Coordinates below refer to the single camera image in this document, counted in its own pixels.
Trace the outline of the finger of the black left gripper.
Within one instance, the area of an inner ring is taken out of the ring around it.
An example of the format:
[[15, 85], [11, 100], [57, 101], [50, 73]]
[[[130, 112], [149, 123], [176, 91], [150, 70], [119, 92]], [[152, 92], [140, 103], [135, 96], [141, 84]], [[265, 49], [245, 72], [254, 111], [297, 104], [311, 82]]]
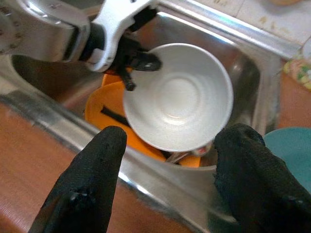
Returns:
[[127, 91], [134, 91], [136, 84], [133, 82], [130, 73], [126, 69], [120, 70], [120, 77]]
[[138, 52], [134, 57], [134, 70], [157, 71], [161, 67], [162, 62], [155, 54]]

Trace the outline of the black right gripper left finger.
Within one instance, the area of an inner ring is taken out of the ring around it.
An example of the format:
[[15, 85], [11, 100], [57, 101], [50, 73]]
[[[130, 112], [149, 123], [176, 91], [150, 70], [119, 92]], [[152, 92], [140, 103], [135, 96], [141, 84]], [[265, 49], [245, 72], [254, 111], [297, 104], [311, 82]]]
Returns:
[[106, 232], [126, 142], [120, 127], [100, 131], [59, 176], [29, 231]]

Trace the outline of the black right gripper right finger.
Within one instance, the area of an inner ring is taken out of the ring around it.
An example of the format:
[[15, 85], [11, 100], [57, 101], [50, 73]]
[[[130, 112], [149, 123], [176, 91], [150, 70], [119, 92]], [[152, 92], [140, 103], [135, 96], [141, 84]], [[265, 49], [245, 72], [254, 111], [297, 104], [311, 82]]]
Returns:
[[215, 186], [243, 233], [308, 233], [311, 195], [245, 124], [220, 131]]

